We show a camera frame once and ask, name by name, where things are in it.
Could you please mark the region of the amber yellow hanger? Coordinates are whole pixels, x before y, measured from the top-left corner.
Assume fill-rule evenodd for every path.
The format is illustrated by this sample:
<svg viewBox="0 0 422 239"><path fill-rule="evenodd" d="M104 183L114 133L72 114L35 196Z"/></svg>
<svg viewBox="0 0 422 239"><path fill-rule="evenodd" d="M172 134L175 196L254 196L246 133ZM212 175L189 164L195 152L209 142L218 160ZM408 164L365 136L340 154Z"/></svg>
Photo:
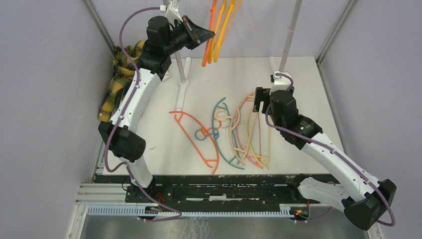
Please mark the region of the amber yellow hanger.
<svg viewBox="0 0 422 239"><path fill-rule="evenodd" d="M207 41L206 50L204 53L202 66L216 62L218 59L218 53L222 43L222 35L226 27L226 17L228 10L230 9L228 1L223 0L221 6L217 10L217 0L212 1L210 8L210 23L209 30L215 33L215 36Z"/></svg>

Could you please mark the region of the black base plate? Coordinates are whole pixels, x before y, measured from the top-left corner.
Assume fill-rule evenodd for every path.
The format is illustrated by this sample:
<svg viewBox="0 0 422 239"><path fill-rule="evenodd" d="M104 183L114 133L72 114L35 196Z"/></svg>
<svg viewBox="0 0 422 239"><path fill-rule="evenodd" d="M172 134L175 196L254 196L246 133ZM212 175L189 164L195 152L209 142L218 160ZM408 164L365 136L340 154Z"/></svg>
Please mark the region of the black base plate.
<svg viewBox="0 0 422 239"><path fill-rule="evenodd" d="M309 206L295 175L155 175L144 191L180 212L275 212L280 204Z"/></svg>

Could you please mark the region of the pale yellow hanger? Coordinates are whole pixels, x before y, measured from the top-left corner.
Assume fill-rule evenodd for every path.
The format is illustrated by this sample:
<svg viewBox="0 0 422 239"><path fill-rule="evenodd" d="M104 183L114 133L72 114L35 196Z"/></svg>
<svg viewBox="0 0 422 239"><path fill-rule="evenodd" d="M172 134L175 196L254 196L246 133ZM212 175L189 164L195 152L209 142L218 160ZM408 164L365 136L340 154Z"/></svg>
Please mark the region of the pale yellow hanger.
<svg viewBox="0 0 422 239"><path fill-rule="evenodd" d="M246 120L247 158L259 169L269 170L271 160L271 133L265 132L264 122L259 113L251 109Z"/></svg>

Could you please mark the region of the teal hanger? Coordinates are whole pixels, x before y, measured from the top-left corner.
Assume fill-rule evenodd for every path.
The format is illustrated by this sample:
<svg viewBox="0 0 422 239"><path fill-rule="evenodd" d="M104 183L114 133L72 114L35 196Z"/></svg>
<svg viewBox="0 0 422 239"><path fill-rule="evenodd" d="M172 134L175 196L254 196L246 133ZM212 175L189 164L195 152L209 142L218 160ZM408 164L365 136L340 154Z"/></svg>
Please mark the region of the teal hanger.
<svg viewBox="0 0 422 239"><path fill-rule="evenodd" d="M223 97L222 99L218 101L218 103L215 105L212 111L213 114L216 113L217 110L224 110L230 116L230 112L229 112L227 104L225 103L225 100L226 100L226 97ZM215 127L214 120L212 120L211 127L209 129L205 129L205 130L197 129L194 134L195 139L199 141L204 141L207 136L211 136L211 138L214 140L214 143L216 145L219 155L228 165L236 169L244 170L244 167L240 166L240 161L239 160L235 161L236 156L233 156L232 158L228 159L222 153L220 146L218 144L218 140L221 138L221 136L220 136L219 129Z"/></svg>

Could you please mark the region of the yellow plaid shirt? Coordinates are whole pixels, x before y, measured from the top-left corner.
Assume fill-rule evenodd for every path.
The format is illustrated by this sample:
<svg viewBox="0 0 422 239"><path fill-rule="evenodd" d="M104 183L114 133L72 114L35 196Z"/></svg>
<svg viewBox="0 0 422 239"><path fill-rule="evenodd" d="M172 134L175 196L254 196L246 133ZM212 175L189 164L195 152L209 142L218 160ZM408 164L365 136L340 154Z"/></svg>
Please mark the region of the yellow plaid shirt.
<svg viewBox="0 0 422 239"><path fill-rule="evenodd" d="M112 79L99 108L98 119L109 121L112 114L119 107L120 102L128 91L135 73L134 66L122 52L122 48L115 47Z"/></svg>

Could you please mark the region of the grey rack pole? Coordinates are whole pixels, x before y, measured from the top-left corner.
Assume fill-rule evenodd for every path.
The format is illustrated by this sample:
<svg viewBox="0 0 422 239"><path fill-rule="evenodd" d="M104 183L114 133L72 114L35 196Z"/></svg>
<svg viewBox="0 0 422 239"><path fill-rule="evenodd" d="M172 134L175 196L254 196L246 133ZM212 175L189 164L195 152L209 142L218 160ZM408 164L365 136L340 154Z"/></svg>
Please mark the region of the grey rack pole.
<svg viewBox="0 0 422 239"><path fill-rule="evenodd" d="M188 80L186 79L185 73L184 73L184 67L182 64L182 58L181 58L181 54L179 51L176 51L175 53L175 57L176 57L176 62L177 62L177 66L178 66L178 70L179 70L179 74L180 74L180 81L179 84L184 86L188 83Z"/></svg>
<svg viewBox="0 0 422 239"><path fill-rule="evenodd" d="M288 55L289 55L289 52L290 52L290 48L291 48L291 44L292 44L292 41L293 41L293 37L294 37L294 33L295 33L295 29L296 29L297 21L298 21L298 18L299 18L302 3L303 3L303 0L296 0L296 2L295 2L295 7L294 7L292 19L291 19L290 24L288 25L288 35L287 35L287 38L286 38L281 62L280 62L279 69L278 69L278 71L280 71L280 72L284 72L284 70L285 70L287 58L288 58Z"/></svg>

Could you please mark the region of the right grey rack pole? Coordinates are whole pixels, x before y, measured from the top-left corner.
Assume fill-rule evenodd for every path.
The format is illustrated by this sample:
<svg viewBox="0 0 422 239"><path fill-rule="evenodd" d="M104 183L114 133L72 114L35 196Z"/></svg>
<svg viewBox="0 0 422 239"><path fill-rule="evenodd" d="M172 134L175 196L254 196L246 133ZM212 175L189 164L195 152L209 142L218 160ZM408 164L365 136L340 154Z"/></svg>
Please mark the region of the right grey rack pole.
<svg viewBox="0 0 422 239"><path fill-rule="evenodd" d="M286 38L281 62L280 62L279 69L278 69L278 71L280 71L280 72L284 72L284 70L285 70L287 58L288 58L288 55L289 55L289 52L290 52L290 48L291 48L291 44L292 44L292 41L293 41L293 37L294 37L294 33L295 33L295 29L296 29L297 21L298 21L298 18L299 18L302 3L303 3L303 0L296 0L296 2L295 2L295 7L294 7L292 19L291 19L290 24L288 25L288 35L287 35L287 38Z"/></svg>

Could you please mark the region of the pink hanger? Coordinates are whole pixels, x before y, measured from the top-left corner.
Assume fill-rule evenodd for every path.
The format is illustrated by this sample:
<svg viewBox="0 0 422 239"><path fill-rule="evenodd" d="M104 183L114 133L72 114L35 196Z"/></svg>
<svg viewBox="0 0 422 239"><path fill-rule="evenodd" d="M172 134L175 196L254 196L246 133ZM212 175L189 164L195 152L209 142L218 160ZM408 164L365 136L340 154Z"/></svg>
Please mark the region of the pink hanger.
<svg viewBox="0 0 422 239"><path fill-rule="evenodd" d="M236 108L236 122L232 124L233 139L239 144L239 158L248 160L258 169L268 169L269 158L263 154L262 129L260 116L253 112L255 94L251 93L241 100Z"/></svg>

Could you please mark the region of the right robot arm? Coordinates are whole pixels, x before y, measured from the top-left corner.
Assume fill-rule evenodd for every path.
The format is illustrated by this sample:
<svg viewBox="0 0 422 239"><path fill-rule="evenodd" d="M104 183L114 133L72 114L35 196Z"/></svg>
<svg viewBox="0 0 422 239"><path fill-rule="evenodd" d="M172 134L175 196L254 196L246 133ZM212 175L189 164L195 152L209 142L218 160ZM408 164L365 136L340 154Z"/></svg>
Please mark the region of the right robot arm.
<svg viewBox="0 0 422 239"><path fill-rule="evenodd" d="M271 91L257 87L254 112L265 115L266 124L277 130L284 140L316 160L340 183L335 186L299 175L287 190L293 203L315 200L344 213L361 230L375 223L396 225L391 204L397 186L390 180L379 180L341 151L311 118L299 113L294 90Z"/></svg>

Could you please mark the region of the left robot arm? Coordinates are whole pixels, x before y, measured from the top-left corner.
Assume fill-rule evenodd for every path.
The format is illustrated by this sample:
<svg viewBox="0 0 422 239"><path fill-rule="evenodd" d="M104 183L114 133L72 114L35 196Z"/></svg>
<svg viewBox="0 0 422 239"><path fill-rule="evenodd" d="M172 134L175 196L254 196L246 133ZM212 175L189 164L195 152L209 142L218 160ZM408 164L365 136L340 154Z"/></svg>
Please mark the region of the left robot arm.
<svg viewBox="0 0 422 239"><path fill-rule="evenodd" d="M137 195L149 203L157 190L150 183L153 175L144 159L146 141L137 135L140 118L155 89L172 64L170 56L182 48L193 50L215 36L215 32L194 24L186 15L170 23L164 16L148 21L147 40L135 64L135 75L122 103L107 122L99 124L100 135L106 144L105 166L108 153L119 158L133 184L139 186Z"/></svg>

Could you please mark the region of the left grey rack pole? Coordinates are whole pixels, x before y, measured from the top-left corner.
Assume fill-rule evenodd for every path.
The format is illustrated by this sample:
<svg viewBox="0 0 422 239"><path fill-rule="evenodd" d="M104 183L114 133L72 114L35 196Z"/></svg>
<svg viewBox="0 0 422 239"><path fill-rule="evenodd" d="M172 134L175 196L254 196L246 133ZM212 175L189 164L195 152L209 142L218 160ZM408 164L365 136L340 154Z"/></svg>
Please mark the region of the left grey rack pole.
<svg viewBox="0 0 422 239"><path fill-rule="evenodd" d="M177 66L178 66L178 70L179 70L179 74L180 74L180 81L179 84L184 86L188 83L188 80L186 79L185 73L184 73L184 67L182 64L182 58L181 58L181 54L179 51L176 51L175 53L175 57L176 57L176 62L177 62Z"/></svg>

